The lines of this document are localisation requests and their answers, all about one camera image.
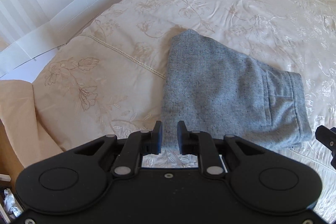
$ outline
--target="embroidered flower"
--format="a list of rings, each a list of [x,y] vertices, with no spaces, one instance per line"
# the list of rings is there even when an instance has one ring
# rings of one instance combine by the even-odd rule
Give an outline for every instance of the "embroidered flower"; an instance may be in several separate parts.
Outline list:
[[[155,2],[149,2],[148,4],[139,2],[135,10],[140,10],[141,12],[150,12],[151,10],[156,9]]]
[[[333,77],[336,77],[336,69],[332,69],[332,68],[330,68],[329,70],[330,70],[331,75],[332,75]]]
[[[322,82],[322,95],[329,97],[331,94],[331,86],[329,85],[328,81]]]
[[[106,17],[106,16],[109,16],[109,15],[114,15],[115,17],[118,17],[118,16],[122,15],[126,10],[127,9],[125,9],[125,10],[118,10],[118,9],[111,9],[110,8],[110,9],[102,12],[101,16]]]
[[[214,30],[213,30],[213,28],[211,27],[211,25],[210,25],[210,23],[209,22],[206,22],[206,21],[204,21],[204,20],[201,20],[201,25],[199,26],[199,28],[198,28],[199,30],[203,30],[203,31],[211,31],[211,32],[215,32]]]
[[[118,22],[115,22],[113,19],[110,19],[109,21],[101,24],[100,27],[105,31],[112,32],[114,29],[118,29],[120,25],[118,24]]]
[[[60,73],[59,63],[53,63],[49,66],[49,73],[44,77],[44,85],[51,85],[56,83],[57,75]]]
[[[91,70],[93,69],[97,64],[99,63],[99,59],[88,57],[79,60],[78,62],[78,68],[81,70]]]
[[[193,15],[197,15],[197,13],[193,9],[191,9],[189,7],[187,7],[187,8],[181,8],[178,11],[178,14],[180,16],[182,16],[182,17],[187,17],[187,18],[191,18]]]
[[[154,49],[145,42],[138,42],[133,51],[133,57],[144,62],[150,58]]]
[[[79,88],[79,99],[82,103],[83,110],[88,110],[90,106],[94,106],[98,93],[93,93],[97,89],[96,86],[87,88]]]
[[[231,26],[226,32],[232,33],[236,36],[240,36],[246,33],[246,29],[242,25],[234,25],[234,26]]]
[[[236,7],[234,7],[234,6],[232,5],[232,6],[230,7],[229,13],[234,15],[236,12],[237,12]]]
[[[153,22],[150,20],[144,21],[142,23],[137,24],[137,27],[143,31],[143,32],[147,32],[153,25]]]

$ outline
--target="bed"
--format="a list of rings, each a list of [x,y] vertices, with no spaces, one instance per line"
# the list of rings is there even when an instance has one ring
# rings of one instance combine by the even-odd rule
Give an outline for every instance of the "bed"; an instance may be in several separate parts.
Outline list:
[[[321,124],[331,128],[336,125],[335,8],[336,0],[123,0],[62,47],[33,84],[0,81],[6,136],[25,167],[105,134],[126,138],[152,129],[160,119],[169,40],[187,29],[300,73],[312,130]],[[324,190],[315,211],[334,220],[336,171],[330,152],[314,138],[278,152],[320,174]],[[167,149],[143,161],[148,167],[196,164],[195,158]]]

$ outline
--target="screw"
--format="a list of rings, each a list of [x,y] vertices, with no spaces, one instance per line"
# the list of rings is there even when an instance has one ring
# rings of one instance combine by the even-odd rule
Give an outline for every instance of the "screw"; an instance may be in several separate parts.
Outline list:
[[[224,172],[224,169],[219,166],[210,166],[207,168],[207,173],[210,175],[220,175]]]
[[[32,219],[30,219],[30,218],[27,218],[27,219],[25,220],[25,224],[35,224],[35,221],[32,220]]]
[[[117,175],[124,176],[124,175],[128,175],[129,173],[131,173],[131,169],[127,166],[119,166],[115,168],[114,172]]]
[[[302,222],[302,224],[314,224],[314,222],[311,219],[306,219],[305,221]]]
[[[165,174],[165,178],[166,178],[166,179],[171,179],[173,176],[174,176],[174,175],[171,174],[171,173],[167,173],[167,174]]]

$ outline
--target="plastic bag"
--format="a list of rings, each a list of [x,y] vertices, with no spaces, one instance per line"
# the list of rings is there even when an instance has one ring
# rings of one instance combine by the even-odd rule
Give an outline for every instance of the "plastic bag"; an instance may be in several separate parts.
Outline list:
[[[5,211],[8,214],[14,214],[16,217],[18,217],[22,212],[21,210],[17,207],[14,196],[12,193],[10,193],[8,190],[4,190],[5,194],[5,200],[4,200],[4,205],[5,205]]]

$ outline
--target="black robotic gripper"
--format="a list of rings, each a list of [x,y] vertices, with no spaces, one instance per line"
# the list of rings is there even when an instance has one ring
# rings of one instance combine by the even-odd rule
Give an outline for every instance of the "black robotic gripper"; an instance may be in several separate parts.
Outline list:
[[[143,156],[161,152],[160,121],[29,166],[16,182],[27,210],[14,223],[325,223],[312,211],[322,183],[310,167],[234,135],[188,131],[183,121],[177,135],[198,168],[142,167]]]

